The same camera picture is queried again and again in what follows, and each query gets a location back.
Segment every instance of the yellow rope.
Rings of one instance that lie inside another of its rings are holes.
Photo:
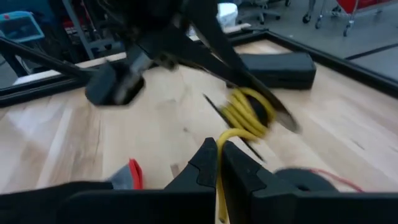
[[[273,122],[276,117],[275,109],[260,93],[249,88],[238,88],[233,90],[229,97],[229,103],[220,109],[225,118],[234,126],[221,134],[217,140],[218,149],[218,175],[217,175],[217,192],[218,192],[218,218],[222,223],[228,221],[226,203],[224,197],[223,183],[221,181],[221,153],[224,143],[231,137],[241,137],[249,141],[255,141],[262,138],[268,132],[268,128],[264,126],[257,117],[251,107],[247,96],[255,98],[264,107],[268,117],[268,123]]]

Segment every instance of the black foam block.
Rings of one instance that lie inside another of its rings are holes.
[[[241,54],[249,71],[269,88],[307,90],[317,68],[306,53]]]

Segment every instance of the wooden surface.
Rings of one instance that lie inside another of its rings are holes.
[[[266,40],[237,50],[286,52]],[[206,137],[217,138],[227,128],[202,95],[220,105],[227,90],[186,67],[155,68],[144,76],[146,89],[130,107],[95,108],[80,89],[1,110],[0,191],[104,179],[129,157],[141,165],[145,188],[167,185]],[[320,65],[312,90],[274,92],[303,131],[293,134],[275,124],[253,144],[265,168],[315,167],[367,191],[398,189],[396,100]]]

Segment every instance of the office chair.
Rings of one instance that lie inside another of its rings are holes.
[[[280,13],[269,10],[268,2],[269,0],[252,0],[251,5],[254,6],[255,8],[251,9],[250,12],[240,16],[238,24],[241,24],[244,19],[248,19],[254,16],[257,16],[257,19],[260,21],[260,24],[264,24],[267,15],[275,16],[275,19],[279,20]],[[290,5],[290,2],[291,0],[285,0],[285,6],[288,7]]]

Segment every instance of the gray floor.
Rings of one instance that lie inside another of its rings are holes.
[[[0,54],[0,62],[3,62],[4,58]],[[11,86],[16,80],[17,80],[17,75],[13,71],[13,69],[8,65],[8,63],[5,63],[3,65],[0,65],[0,88],[5,88]]]
[[[326,8],[330,10],[335,5],[333,1],[329,2],[331,4],[328,4]],[[265,26],[278,34],[341,58],[398,43],[398,17],[396,16],[398,4],[385,8],[377,16],[374,13],[368,13],[357,17],[347,37],[343,37],[343,30],[348,18],[325,16],[322,27],[315,28],[321,6],[322,1],[318,1],[312,20],[304,24],[302,17],[307,12],[308,1],[292,0],[290,7],[285,7],[282,2],[274,4],[271,9],[282,14],[281,20],[277,21],[268,17]],[[243,9],[239,13],[247,13],[247,10]],[[258,23],[255,19],[246,22]],[[353,62],[398,80],[397,61],[398,48],[358,58]]]
[[[398,79],[398,47],[361,57],[352,62],[371,70],[377,69],[386,77]]]

